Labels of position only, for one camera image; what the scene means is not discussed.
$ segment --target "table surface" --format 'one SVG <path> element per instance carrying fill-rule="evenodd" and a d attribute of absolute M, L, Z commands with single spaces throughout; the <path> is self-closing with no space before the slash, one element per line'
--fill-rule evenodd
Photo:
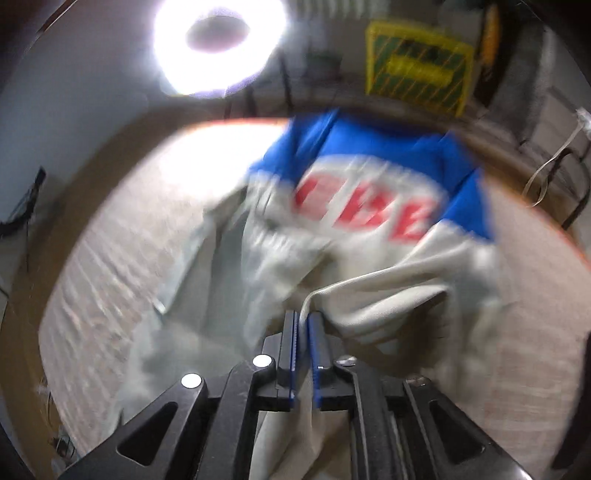
<path fill-rule="evenodd" d="M 70 254 L 39 331 L 43 367 L 81 453 L 100 443 L 131 333 L 203 209 L 236 186 L 285 121 L 201 124 L 152 151 L 111 193 Z M 591 271 L 545 214 L 487 179 L 515 300 L 488 391 L 461 407 L 534 476 L 559 445 L 591 322 Z"/>

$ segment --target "white wall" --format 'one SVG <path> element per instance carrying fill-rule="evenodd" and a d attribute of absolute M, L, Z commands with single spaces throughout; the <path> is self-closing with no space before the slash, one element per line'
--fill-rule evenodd
<path fill-rule="evenodd" d="M 77 1 L 0 96 L 0 219 L 43 165 L 46 200 L 123 125 L 165 101 L 152 56 L 159 0 Z"/>

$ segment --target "blue sleeve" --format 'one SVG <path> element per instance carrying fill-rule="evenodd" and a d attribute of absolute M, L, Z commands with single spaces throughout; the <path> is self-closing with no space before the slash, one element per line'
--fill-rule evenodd
<path fill-rule="evenodd" d="M 337 116 L 338 112 L 334 111 L 320 117 L 294 118 L 262 160 L 251 166 L 249 173 L 263 171 L 297 185 L 314 163 Z"/>
<path fill-rule="evenodd" d="M 488 206 L 485 205 L 480 187 L 480 170 L 473 170 L 459 186 L 457 193 L 450 199 L 440 220 L 449 220 L 466 232 L 473 232 L 485 240 L 492 241 L 489 228 Z"/>

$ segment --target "white fabric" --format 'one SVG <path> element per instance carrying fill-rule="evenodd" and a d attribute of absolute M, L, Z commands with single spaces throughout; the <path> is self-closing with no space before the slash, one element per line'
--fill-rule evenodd
<path fill-rule="evenodd" d="M 311 170 L 334 168 L 316 165 Z M 281 329 L 286 309 L 301 311 L 302 322 L 307 312 L 324 311 L 349 353 L 386 372 L 427 374 L 454 400 L 478 393 L 502 311 L 494 246 L 446 221 L 418 243 L 392 242 L 407 194 L 438 205 L 445 194 L 420 174 L 381 170 L 376 159 L 353 159 L 344 172 L 320 221 L 295 212 L 293 189 L 264 176 L 205 215 L 135 331 L 106 435 L 120 413 L 128 421 L 184 374 L 222 375 L 251 358 Z M 368 180 L 398 192 L 391 218 L 371 231 L 335 229 L 354 187 Z M 308 376 L 293 412 L 265 416 L 251 478 L 303 478 L 326 440 L 343 437 L 345 421 L 342 413 L 312 410 Z"/>

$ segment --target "white cable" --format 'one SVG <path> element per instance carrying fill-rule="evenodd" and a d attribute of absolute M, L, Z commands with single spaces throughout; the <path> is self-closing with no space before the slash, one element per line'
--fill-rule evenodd
<path fill-rule="evenodd" d="M 541 173 L 542 170 L 544 170 L 549 164 L 551 164 L 554 160 L 556 160 L 556 158 L 560 155 L 560 153 L 574 141 L 574 139 L 577 137 L 577 135 L 580 133 L 580 131 L 582 129 L 583 129 L 583 125 L 579 124 L 577 126 L 577 128 L 574 129 L 573 133 L 571 134 L 569 139 L 566 141 L 566 143 L 558 149 L 558 151 L 554 154 L 554 156 L 551 159 L 549 159 L 546 163 L 544 163 L 540 168 L 538 168 L 538 170 L 535 171 L 535 173 L 531 176 L 531 178 L 528 180 L 527 184 L 525 185 L 523 192 L 521 192 L 522 197 L 527 196 L 527 194 L 530 192 L 530 188 L 531 188 L 535 178 Z M 539 205 L 540 202 L 542 200 L 544 200 L 544 197 L 546 196 L 547 192 L 548 192 L 548 178 L 546 177 L 544 179 L 544 183 L 542 185 L 542 190 L 540 191 L 540 196 L 538 197 L 537 202 L 535 202 L 533 205 L 531 205 L 531 207 L 535 207 L 535 206 Z"/>

